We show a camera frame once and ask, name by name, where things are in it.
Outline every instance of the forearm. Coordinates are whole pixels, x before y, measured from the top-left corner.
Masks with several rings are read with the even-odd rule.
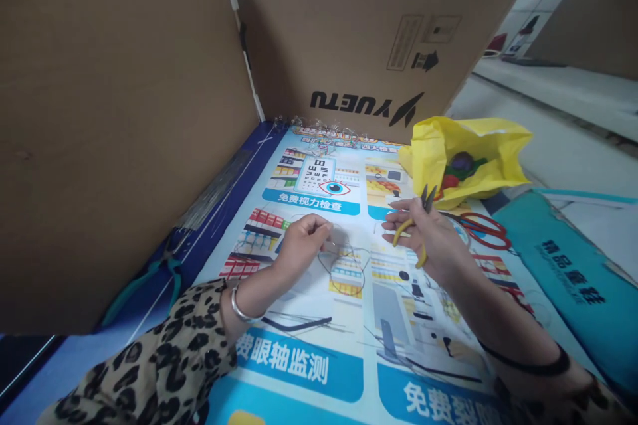
[[[555,363],[560,349],[547,331],[474,264],[471,266],[442,286],[478,340],[523,365]],[[591,383],[589,373],[575,361],[560,375],[539,376],[509,367],[490,354],[488,357],[510,392],[522,398],[571,394]]]
[[[227,291],[223,280],[189,288],[163,323],[97,364],[43,412],[39,424],[172,423],[192,417],[213,382],[237,362],[221,327],[221,296]]]
[[[268,308],[293,285],[292,280],[277,274],[274,264],[255,272],[252,276],[239,283],[235,301],[237,307],[249,317],[260,317]],[[221,318],[226,330],[226,337],[230,344],[237,341],[250,328],[233,311],[231,304],[232,289],[228,288],[221,294]]]

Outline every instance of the wire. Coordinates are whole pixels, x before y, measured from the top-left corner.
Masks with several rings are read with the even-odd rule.
[[[302,331],[297,332],[297,334],[296,334],[296,335],[293,335],[293,334],[291,334],[290,332],[288,332],[288,331],[283,331],[283,330],[282,330],[282,331],[278,330],[278,332],[283,332],[283,333],[284,333],[284,334],[286,334],[286,335],[287,335],[290,339],[298,340],[298,341],[300,341],[300,342],[302,342],[302,343],[304,343],[304,344],[306,344],[306,345],[309,345],[309,346],[311,346],[311,347],[314,347],[314,348],[316,348],[316,349],[319,349],[319,350],[321,350],[322,352],[324,352],[326,355],[329,355],[329,356],[331,356],[331,357],[333,357],[333,358],[335,358],[335,359],[336,359],[336,358],[337,358],[337,355],[335,354],[335,352],[336,352],[336,351],[333,351],[333,350],[327,349],[327,348],[325,348],[325,347],[322,347],[321,345],[313,344],[313,343],[311,343],[311,342],[308,342],[308,341],[305,341],[305,340],[303,340],[303,339],[300,339],[300,338],[299,338],[299,335],[302,335],[302,334],[305,334],[305,333],[308,333],[308,332],[310,332],[310,331],[317,330],[317,329],[320,329],[320,328],[323,328],[323,325],[315,325],[314,327],[310,327],[309,329],[304,329],[304,330],[302,330]],[[279,343],[284,343],[285,341],[286,341],[286,339],[283,339],[283,340],[280,340],[280,341],[278,341],[278,342],[279,342]]]
[[[365,325],[364,325],[364,329],[381,345],[383,345],[383,350],[385,350],[385,343],[383,342],[383,340],[381,340],[379,337],[377,337],[375,334],[372,333],[372,331],[370,329],[368,329]],[[363,343],[364,345],[368,345],[371,347],[374,347],[374,345],[371,344],[366,344]],[[440,382],[445,382],[447,384],[450,385],[454,385],[454,386],[458,386],[458,384],[453,383],[449,380],[447,380],[445,377],[441,376],[440,374],[436,373],[436,372],[429,372],[424,370],[423,365],[410,360],[408,357],[406,357],[406,360],[401,360],[401,365],[403,365],[406,369],[410,370],[412,373],[418,375],[419,377],[424,377],[426,379],[434,379],[434,380],[438,380]]]
[[[272,125],[270,131],[266,134],[266,138],[270,137],[270,133],[272,133],[272,131],[274,130],[274,124]],[[233,189],[235,188],[235,185],[239,182],[239,180],[241,179],[241,177],[244,175],[244,173],[246,172],[246,170],[249,168],[249,166],[251,165],[251,163],[253,162],[253,159],[257,156],[257,153],[259,152],[259,150],[261,149],[261,147],[265,144],[265,141],[262,141],[259,143],[259,146],[257,147],[257,149],[253,152],[253,154],[251,155],[251,158],[249,159],[248,163],[246,163],[246,165],[244,166],[244,168],[241,170],[241,173],[239,174],[239,176],[237,176],[237,178],[235,179],[235,182],[231,185],[230,188],[228,188],[228,190],[226,191],[226,193],[224,194],[223,199],[221,200],[221,204],[219,205],[219,208],[217,208],[217,210],[211,215],[211,217],[209,218],[208,222],[206,222],[206,225],[203,227],[203,229],[201,230],[201,232],[199,233],[199,235],[197,236],[197,238],[195,238],[195,241],[193,242],[193,244],[191,244],[191,247],[189,248],[189,250],[186,252],[186,255],[184,256],[183,260],[186,260],[186,258],[189,256],[189,254],[191,253],[191,251],[195,248],[195,245],[199,242],[199,239],[203,236],[204,232],[208,229],[208,226],[213,222],[213,220],[215,219],[215,216],[217,216],[217,214],[219,213],[219,211],[221,210],[221,207],[223,206],[223,204],[226,202],[226,200],[230,197],[231,193],[233,192]]]
[[[352,245],[350,245],[350,243],[348,244],[336,244],[335,242],[333,242],[333,245],[337,248],[341,247],[346,247],[349,246],[350,247],[350,254],[339,254],[339,250],[337,251],[336,254],[336,259],[334,260],[334,262],[330,265],[330,268],[328,268],[324,262],[321,260],[321,253],[319,253],[319,255],[317,256],[317,259],[319,259],[319,263],[321,263],[321,265],[323,266],[323,268],[326,270],[326,272],[328,273],[329,277],[330,277],[330,284],[332,285],[332,287],[339,292],[339,294],[343,294],[344,296],[348,296],[348,297],[357,297],[359,296],[359,294],[364,290],[364,286],[366,285],[366,275],[364,273],[364,271],[366,270],[369,262],[370,262],[370,251],[365,249],[365,248],[354,248],[352,247]],[[368,260],[366,260],[366,263],[363,265],[363,267],[361,266],[361,260],[359,259],[359,261],[357,261],[356,259],[356,255],[354,254],[355,250],[362,250],[368,253]],[[334,264],[343,257],[352,257],[352,261],[354,262],[355,267],[357,267],[359,269],[359,271],[361,272],[361,286],[356,290],[356,292],[352,293],[352,292],[345,292],[343,289],[341,289],[337,284],[339,284],[338,282],[335,282],[334,278],[332,277],[332,268],[334,266]]]

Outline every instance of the black hair tie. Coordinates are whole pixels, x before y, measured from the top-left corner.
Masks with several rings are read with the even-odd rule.
[[[543,377],[552,377],[555,375],[560,375],[563,372],[566,372],[570,367],[570,356],[563,350],[560,344],[556,344],[558,349],[560,350],[560,356],[556,362],[550,363],[549,365],[525,365],[519,362],[515,362],[507,357],[503,357],[500,353],[493,351],[489,347],[487,347],[483,342],[478,341],[483,350],[485,350],[488,354],[490,354],[495,359],[503,362],[505,365],[509,365],[514,369],[518,369],[523,372],[527,372],[532,375],[541,375]]]

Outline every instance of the silver bangle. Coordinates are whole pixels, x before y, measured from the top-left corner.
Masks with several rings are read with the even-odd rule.
[[[239,284],[237,284],[233,288],[233,291],[231,292],[231,306],[233,306],[233,311],[235,312],[235,314],[237,314],[237,317],[239,317],[239,319],[242,322],[245,322],[248,324],[254,324],[259,322],[261,319],[264,318],[264,315],[266,315],[265,313],[261,317],[249,317],[248,315],[244,314],[241,310],[239,310],[239,307],[237,307],[237,301],[235,300],[235,295],[237,294],[238,287],[239,287]]]

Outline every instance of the cardboard panel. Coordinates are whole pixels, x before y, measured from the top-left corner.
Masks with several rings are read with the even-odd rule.
[[[638,80],[638,0],[562,0],[526,56]]]
[[[513,2],[239,0],[239,14],[267,117],[407,143],[445,111]]]
[[[257,124],[229,0],[0,0],[0,329],[88,333]]]

